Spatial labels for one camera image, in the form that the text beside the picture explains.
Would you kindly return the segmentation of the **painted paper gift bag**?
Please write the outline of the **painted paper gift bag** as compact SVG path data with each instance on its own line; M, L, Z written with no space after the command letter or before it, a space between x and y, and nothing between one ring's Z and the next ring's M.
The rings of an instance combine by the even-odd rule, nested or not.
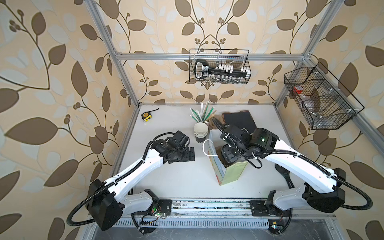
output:
M203 153L209 157L220 186L237 181L248 162L240 158L234 163L228 163L224 152L230 153L228 144L220 138L219 130L211 130L203 142Z

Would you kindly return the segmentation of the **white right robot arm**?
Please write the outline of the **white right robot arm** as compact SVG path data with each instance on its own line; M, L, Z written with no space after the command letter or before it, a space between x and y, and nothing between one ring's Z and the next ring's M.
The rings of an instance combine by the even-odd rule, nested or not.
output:
M292 208L312 207L323 213L333 213L339 208L365 211L373 206L372 199L362 190L346 182L346 173L340 168L330 169L295 151L274 133L257 128L253 134L233 125L223 125L213 118L221 132L221 139L234 148L236 158L247 162L266 159L301 178L304 183L290 186L285 191L270 191L267 200L256 209L261 213L277 216ZM360 194L366 204L350 206L345 203L345 191L341 186Z

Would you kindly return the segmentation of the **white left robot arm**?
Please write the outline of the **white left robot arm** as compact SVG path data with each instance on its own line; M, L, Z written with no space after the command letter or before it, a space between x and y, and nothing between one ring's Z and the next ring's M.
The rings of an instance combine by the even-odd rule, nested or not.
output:
M115 176L93 181L88 196L68 215L66 223L80 227L96 223L102 231L113 227L122 216L157 211L159 198L151 191L131 195L130 191L149 173L166 163L192 162L195 150L181 131L167 132L150 141L143 156Z

